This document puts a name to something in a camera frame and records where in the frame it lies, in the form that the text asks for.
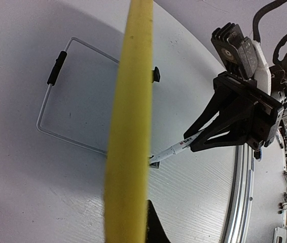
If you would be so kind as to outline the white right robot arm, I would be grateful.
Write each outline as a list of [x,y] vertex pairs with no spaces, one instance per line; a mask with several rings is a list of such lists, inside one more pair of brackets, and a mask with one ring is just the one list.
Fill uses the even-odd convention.
[[245,68],[252,61],[260,64],[250,41],[239,46],[216,42],[226,71],[213,79],[214,95],[184,133],[192,152],[243,144],[259,150],[273,142],[287,102],[287,53],[278,59],[285,42],[276,47],[274,65],[268,69],[267,81],[275,85],[269,93],[257,87],[262,78],[248,74],[254,67]]

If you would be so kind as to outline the white whiteboard yellow rim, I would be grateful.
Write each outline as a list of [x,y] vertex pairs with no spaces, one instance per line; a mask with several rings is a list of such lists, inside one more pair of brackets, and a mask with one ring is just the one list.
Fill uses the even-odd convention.
[[106,242],[144,242],[152,120],[153,2],[131,1],[104,182]]

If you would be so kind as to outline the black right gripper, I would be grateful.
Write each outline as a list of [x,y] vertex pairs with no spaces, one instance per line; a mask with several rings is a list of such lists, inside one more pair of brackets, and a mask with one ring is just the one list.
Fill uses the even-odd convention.
[[283,105],[261,91],[255,80],[241,80],[227,72],[213,79],[214,95],[202,114],[184,133],[196,134],[216,113],[219,115],[190,144],[192,152],[244,143],[252,149],[267,147],[274,140]]

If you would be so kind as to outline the white marker pen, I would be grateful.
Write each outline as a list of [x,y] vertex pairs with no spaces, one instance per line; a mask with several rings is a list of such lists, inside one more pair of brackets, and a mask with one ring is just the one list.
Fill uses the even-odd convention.
[[182,151],[188,149],[191,143],[202,133],[202,130],[194,134],[193,136],[184,139],[169,148],[159,152],[158,154],[154,155],[154,159],[161,162],[163,160],[168,159],[169,157],[181,153]]

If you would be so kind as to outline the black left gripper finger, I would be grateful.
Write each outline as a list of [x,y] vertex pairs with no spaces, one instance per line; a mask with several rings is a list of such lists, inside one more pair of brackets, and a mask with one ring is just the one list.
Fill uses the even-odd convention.
[[170,243],[151,200],[148,202],[146,243]]

